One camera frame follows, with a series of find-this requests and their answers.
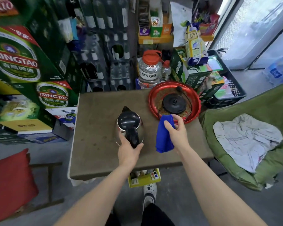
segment white shoe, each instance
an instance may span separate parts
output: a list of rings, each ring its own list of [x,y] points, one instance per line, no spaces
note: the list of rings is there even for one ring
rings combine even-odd
[[[156,183],[151,183],[144,186],[144,202],[143,202],[143,211],[151,203],[155,204],[157,194],[157,185]]]

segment red pillow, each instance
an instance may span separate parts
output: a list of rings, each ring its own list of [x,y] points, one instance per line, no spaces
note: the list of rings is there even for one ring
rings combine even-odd
[[[26,156],[28,148],[0,160],[0,221],[39,193]]]

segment white towel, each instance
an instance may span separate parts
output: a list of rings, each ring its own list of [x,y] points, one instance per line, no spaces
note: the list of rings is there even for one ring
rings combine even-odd
[[[223,149],[239,167],[251,173],[256,173],[266,153],[283,140],[275,126],[245,113],[232,121],[216,122],[213,129]]]

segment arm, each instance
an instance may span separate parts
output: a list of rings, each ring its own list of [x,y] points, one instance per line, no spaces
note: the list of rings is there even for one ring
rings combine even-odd
[[[119,166],[68,210],[55,226],[105,225],[114,202],[135,167],[144,145],[141,143],[133,149],[123,135],[120,134],[119,137],[122,142],[118,152]]]
[[[177,130],[164,122],[175,150],[181,157],[197,200],[210,225],[266,225],[266,223],[235,194],[190,147],[183,120],[178,120]]]

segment hand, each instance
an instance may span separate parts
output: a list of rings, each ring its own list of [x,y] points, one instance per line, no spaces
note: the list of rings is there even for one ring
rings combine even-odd
[[[176,129],[174,129],[168,121],[164,121],[164,126],[170,133],[170,137],[172,143],[174,144],[174,147],[178,151],[181,151],[186,148],[190,148],[183,119],[175,114],[172,114],[172,117],[178,121],[178,125],[175,125]]]
[[[132,148],[130,142],[121,133],[119,133],[119,138],[122,143],[122,145],[119,147],[118,152],[119,165],[129,168],[131,171],[135,167],[137,160],[139,159],[139,153],[144,144],[140,143],[134,149]]]

